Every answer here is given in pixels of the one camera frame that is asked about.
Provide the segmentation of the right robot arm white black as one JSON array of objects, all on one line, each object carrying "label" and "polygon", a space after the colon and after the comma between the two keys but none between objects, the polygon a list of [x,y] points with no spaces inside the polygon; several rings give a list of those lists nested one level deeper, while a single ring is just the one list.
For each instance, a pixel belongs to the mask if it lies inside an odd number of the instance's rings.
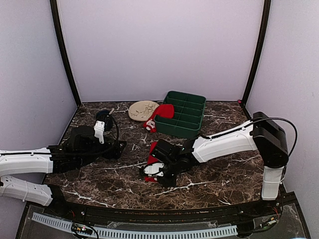
[{"label": "right robot arm white black", "polygon": [[237,127],[210,136],[197,136],[182,146],[160,139],[150,150],[150,157],[155,161],[148,163],[143,172],[165,187],[174,187],[177,175],[196,165],[238,152],[257,150],[263,159],[264,171],[262,199],[255,204],[254,211],[265,216],[274,207],[284,169],[293,152],[288,149],[284,129],[276,121],[276,117],[256,112],[251,120]]}]

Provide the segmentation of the green divided plastic organizer tray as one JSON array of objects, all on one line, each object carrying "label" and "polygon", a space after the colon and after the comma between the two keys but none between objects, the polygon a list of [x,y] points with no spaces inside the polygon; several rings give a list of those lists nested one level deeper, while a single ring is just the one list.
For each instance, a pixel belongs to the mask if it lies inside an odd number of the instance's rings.
[{"label": "green divided plastic organizer tray", "polygon": [[178,91],[169,91],[163,101],[174,107],[172,118],[155,117],[157,132],[191,139],[200,129],[206,97]]}]

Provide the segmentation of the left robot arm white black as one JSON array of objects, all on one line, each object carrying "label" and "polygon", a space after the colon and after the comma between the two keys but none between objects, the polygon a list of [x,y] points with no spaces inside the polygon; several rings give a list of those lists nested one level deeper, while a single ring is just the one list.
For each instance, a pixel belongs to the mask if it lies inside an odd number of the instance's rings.
[{"label": "left robot arm white black", "polygon": [[60,187],[35,184],[17,179],[15,174],[45,173],[60,174],[80,169],[96,159],[118,159],[126,141],[104,136],[102,126],[79,126],[71,130],[69,138],[62,145],[29,151],[0,152],[0,195],[22,201],[50,206],[59,217],[70,213]]}]

